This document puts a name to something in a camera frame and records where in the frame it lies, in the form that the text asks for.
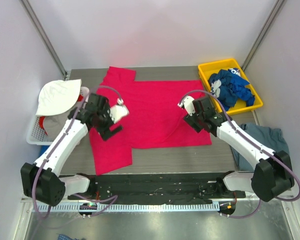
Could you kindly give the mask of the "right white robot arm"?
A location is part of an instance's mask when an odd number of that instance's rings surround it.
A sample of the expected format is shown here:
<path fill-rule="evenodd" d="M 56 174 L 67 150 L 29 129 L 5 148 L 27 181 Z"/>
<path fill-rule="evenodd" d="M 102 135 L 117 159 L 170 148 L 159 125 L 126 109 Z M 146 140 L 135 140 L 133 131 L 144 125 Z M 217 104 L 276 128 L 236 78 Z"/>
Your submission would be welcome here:
<path fill-rule="evenodd" d="M 216 193 L 223 198 L 233 191 L 250 192 L 269 202 L 295 185 L 290 156 L 276 152 L 244 132 L 226 113 L 218 113 L 208 97 L 189 95 L 179 103 L 187 114 L 184 121 L 197 133 L 205 130 L 229 144 L 252 167 L 251 171 L 234 171 L 216 184 Z"/>

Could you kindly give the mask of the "pink t shirt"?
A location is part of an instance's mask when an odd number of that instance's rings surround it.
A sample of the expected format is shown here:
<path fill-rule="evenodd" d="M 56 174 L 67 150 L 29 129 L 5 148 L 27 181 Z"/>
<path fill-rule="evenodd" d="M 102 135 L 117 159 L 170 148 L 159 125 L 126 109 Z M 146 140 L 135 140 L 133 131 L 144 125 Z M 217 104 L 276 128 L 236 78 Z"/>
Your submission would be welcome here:
<path fill-rule="evenodd" d="M 129 166 L 133 149 L 195 147 L 211 145 L 206 131 L 195 132 L 184 120 L 187 112 L 178 107 L 182 96 L 200 98 L 201 80 L 136 81 L 136 71 L 109 67 L 101 83 L 116 89 L 129 110 L 119 121 L 123 129 L 110 139 L 102 140 L 93 128 L 89 131 L 97 175 Z"/>

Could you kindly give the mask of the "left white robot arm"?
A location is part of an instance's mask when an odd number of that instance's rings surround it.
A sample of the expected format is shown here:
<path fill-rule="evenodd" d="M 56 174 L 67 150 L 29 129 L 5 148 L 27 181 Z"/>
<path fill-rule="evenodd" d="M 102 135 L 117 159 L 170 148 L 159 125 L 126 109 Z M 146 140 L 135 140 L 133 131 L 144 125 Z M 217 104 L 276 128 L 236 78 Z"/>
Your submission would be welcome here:
<path fill-rule="evenodd" d="M 119 97 L 117 103 L 110 106 L 105 96 L 90 93 L 78 107 L 73 109 L 64 127 L 48 147 L 33 163 L 25 163 L 20 170 L 23 192 L 35 202 L 57 206 L 64 197 L 80 194 L 90 200 L 97 192 L 93 177 L 79 173 L 61 177 L 61 170 L 72 151 L 89 133 L 96 130 L 103 141 L 107 141 L 120 132 L 121 125 L 114 129 L 122 118 L 129 114 L 124 100 Z"/>

